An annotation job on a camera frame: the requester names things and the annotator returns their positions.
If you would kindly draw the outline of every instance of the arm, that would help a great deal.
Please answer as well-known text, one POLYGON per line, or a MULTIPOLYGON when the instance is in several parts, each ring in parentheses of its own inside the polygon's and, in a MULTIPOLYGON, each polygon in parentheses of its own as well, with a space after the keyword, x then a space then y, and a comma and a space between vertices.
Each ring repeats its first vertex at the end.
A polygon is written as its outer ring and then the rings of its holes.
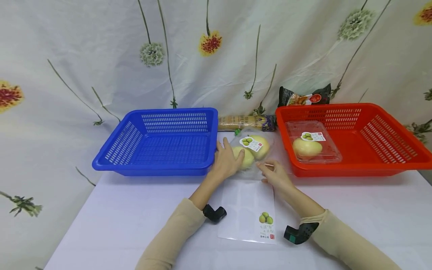
POLYGON ((273 185, 275 191, 281 193, 284 200, 302 217, 302 223, 320 223, 312 239, 328 254, 340 259, 352 270, 400 270, 376 246, 298 190, 277 161, 266 163, 272 166, 258 165, 266 177, 263 182, 273 185))
POLYGON ((228 140, 218 142, 212 170, 189 199, 183 199, 147 246, 135 270, 170 270, 186 240, 204 223, 202 212, 213 192, 241 167, 245 152, 234 157, 228 140))

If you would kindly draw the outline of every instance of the white table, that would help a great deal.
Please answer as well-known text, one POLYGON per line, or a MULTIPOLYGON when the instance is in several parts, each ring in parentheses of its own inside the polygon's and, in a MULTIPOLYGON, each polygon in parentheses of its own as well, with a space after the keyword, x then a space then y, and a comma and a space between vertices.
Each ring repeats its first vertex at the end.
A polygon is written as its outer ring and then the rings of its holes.
MULTIPOLYGON (((233 135, 222 136, 230 140, 233 135)), ((287 163, 283 153, 275 145, 272 156, 287 163)), ((402 269, 432 269, 432 187, 418 172, 389 178, 292 178, 402 269)), ((133 270, 177 204, 201 180, 105 173, 45 270, 133 270)), ((210 204, 219 207, 221 198, 220 188, 210 204)), ((285 226, 298 226, 299 219, 279 198, 275 204, 276 245, 221 239, 217 225, 206 222, 182 249, 175 269, 347 269, 312 241, 293 245, 284 240, 285 226)))

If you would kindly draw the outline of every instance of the basket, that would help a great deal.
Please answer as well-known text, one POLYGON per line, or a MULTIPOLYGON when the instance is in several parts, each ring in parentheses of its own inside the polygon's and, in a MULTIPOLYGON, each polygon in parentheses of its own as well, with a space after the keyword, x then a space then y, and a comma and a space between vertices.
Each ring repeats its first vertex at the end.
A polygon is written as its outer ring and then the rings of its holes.
POLYGON ((298 177, 391 176, 407 170, 432 169, 432 154, 403 125, 371 103, 286 106, 276 120, 298 177), (289 121, 319 121, 342 155, 337 164, 303 164, 290 143, 289 121))
POLYGON ((214 161, 217 126, 213 108, 131 111, 92 166, 126 176, 205 175, 214 161))

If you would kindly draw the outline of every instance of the clear plastic container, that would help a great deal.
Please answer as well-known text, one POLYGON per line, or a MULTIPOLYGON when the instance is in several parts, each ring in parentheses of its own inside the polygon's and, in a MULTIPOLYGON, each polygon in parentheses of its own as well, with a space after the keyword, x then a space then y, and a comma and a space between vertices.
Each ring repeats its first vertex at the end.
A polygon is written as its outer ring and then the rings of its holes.
POLYGON ((318 121, 286 122, 297 160, 306 164, 339 163, 342 155, 318 121))

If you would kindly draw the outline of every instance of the black wrist device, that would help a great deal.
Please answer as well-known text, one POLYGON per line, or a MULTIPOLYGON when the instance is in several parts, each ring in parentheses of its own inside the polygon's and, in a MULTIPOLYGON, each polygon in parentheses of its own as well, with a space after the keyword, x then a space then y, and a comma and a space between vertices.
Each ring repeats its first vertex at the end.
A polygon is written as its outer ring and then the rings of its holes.
POLYGON ((207 204, 203 209, 203 214, 213 223, 219 223, 225 216, 226 211, 222 206, 215 211, 209 204, 207 204))
POLYGON ((287 226, 283 237, 296 245, 302 244, 309 239, 312 233, 318 228, 318 225, 320 225, 318 222, 303 223, 299 229, 287 226))

